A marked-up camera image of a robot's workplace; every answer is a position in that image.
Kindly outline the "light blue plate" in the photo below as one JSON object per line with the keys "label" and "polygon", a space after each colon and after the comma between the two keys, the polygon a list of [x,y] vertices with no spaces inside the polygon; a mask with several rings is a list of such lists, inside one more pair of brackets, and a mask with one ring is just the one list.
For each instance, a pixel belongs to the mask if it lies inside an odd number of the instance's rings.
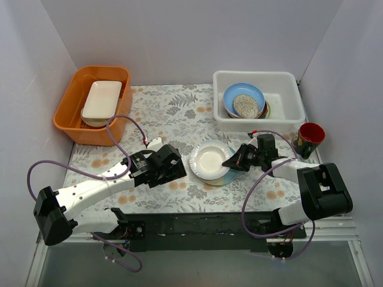
{"label": "light blue plate", "polygon": [[265,106],[265,97],[259,88],[249,83],[236,83],[226,89],[223,93],[223,104],[225,110],[231,111],[232,113],[238,115],[234,110],[233,100],[239,94],[247,94],[255,99],[260,108],[260,115]]}

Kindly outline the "cream and green plate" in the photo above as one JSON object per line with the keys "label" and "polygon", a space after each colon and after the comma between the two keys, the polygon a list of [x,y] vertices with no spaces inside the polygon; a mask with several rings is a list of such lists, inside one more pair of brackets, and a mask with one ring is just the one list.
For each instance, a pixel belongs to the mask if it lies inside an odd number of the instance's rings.
{"label": "cream and green plate", "polygon": [[265,119],[269,119],[269,118],[270,118],[270,115],[271,115],[271,111],[272,111],[272,109],[271,109],[271,105],[270,105],[270,103],[269,103],[268,101],[266,101],[266,104],[267,104],[267,111],[266,111],[266,117],[265,117]]}

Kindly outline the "white fluted plate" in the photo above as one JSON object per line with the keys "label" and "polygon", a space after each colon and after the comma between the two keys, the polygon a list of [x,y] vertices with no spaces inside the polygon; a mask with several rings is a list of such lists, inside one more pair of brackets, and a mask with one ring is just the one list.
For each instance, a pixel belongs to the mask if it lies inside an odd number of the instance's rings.
{"label": "white fluted plate", "polygon": [[225,143],[210,140],[197,144],[189,155],[191,171],[204,180],[216,180],[225,176],[230,168],[223,163],[234,155]]}

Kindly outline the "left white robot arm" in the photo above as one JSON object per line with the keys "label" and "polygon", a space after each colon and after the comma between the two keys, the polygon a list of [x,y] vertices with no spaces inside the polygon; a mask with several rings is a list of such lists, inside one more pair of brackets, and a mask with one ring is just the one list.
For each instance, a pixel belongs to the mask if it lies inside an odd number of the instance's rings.
{"label": "left white robot arm", "polygon": [[41,189],[35,200],[34,217],[47,246],[65,241],[75,233],[105,233],[121,239],[127,224],[112,211],[90,216],[82,211],[103,199],[142,184],[150,188],[186,176],[182,157],[172,145],[157,151],[145,149],[122,159],[106,172],[68,188]]}

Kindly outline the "pink plate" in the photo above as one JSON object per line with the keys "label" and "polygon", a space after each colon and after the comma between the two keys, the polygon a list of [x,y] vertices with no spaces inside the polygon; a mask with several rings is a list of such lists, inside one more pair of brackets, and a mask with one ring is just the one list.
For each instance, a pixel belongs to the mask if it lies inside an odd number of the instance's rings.
{"label": "pink plate", "polygon": [[236,115],[235,113],[232,113],[231,111],[226,110],[226,114],[231,118],[240,118],[240,116]]}

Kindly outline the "red brown round plate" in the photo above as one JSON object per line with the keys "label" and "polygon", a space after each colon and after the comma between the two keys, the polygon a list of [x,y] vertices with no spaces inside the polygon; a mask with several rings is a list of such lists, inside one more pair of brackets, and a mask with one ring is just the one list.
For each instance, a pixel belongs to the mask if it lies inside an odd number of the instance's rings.
{"label": "red brown round plate", "polygon": [[267,111],[268,111],[268,103],[265,102],[265,106],[264,106],[262,112],[260,113],[260,115],[259,115],[257,118],[258,118],[258,119],[264,119],[264,118],[266,118]]}

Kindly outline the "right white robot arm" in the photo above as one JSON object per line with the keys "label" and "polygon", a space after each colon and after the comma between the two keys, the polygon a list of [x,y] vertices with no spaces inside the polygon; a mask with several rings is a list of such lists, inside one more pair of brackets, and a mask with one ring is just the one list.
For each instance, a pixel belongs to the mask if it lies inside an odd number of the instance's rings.
{"label": "right white robot arm", "polygon": [[261,135],[250,132],[250,141],[243,143],[224,167],[247,172],[252,166],[260,167],[266,176],[282,178],[297,183],[300,200],[272,211],[269,222],[264,223],[268,236],[284,237],[308,221],[344,215],[353,210],[352,198],[334,163],[309,164],[296,158],[283,157],[275,145],[277,133],[263,131]]}

